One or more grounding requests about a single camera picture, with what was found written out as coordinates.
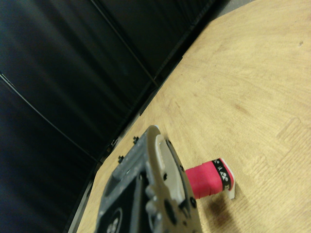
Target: bolt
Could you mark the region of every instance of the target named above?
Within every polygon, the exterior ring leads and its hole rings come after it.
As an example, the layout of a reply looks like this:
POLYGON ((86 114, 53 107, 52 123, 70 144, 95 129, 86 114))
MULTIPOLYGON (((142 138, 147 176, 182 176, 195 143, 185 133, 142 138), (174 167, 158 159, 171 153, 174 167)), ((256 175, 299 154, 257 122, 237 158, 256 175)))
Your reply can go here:
POLYGON ((124 159, 124 156, 119 156, 118 157, 118 163, 120 164, 123 161, 123 159, 124 159))
POLYGON ((196 200, 193 197, 190 198, 190 202, 193 208, 196 208, 196 200))

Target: black wall panel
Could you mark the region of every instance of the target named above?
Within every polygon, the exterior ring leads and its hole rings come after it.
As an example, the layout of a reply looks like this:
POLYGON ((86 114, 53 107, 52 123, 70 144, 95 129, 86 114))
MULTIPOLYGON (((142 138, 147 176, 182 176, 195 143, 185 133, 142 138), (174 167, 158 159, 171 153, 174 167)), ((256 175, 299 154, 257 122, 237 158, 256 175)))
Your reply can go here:
POLYGON ((4 0, 0 70, 98 158, 151 80, 90 1, 4 0))
POLYGON ((0 81, 0 232, 69 229, 95 162, 0 81))

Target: wooden surface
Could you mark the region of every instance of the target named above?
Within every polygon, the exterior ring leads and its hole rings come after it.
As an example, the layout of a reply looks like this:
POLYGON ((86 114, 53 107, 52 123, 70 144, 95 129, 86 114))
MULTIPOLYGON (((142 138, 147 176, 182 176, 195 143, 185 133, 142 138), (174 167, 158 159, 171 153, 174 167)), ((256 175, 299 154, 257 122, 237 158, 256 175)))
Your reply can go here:
POLYGON ((311 232, 311 2, 257 0, 211 22, 98 171, 79 233, 152 124, 185 168, 223 157, 235 174, 234 200, 198 201, 203 232, 311 232))

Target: black backdrop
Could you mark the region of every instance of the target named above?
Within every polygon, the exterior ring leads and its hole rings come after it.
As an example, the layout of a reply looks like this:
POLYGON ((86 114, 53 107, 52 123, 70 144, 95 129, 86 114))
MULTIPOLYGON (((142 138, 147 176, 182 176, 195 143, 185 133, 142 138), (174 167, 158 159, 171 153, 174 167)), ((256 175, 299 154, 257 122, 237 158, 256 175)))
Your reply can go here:
POLYGON ((0 1, 0 232, 67 232, 211 0, 0 1))

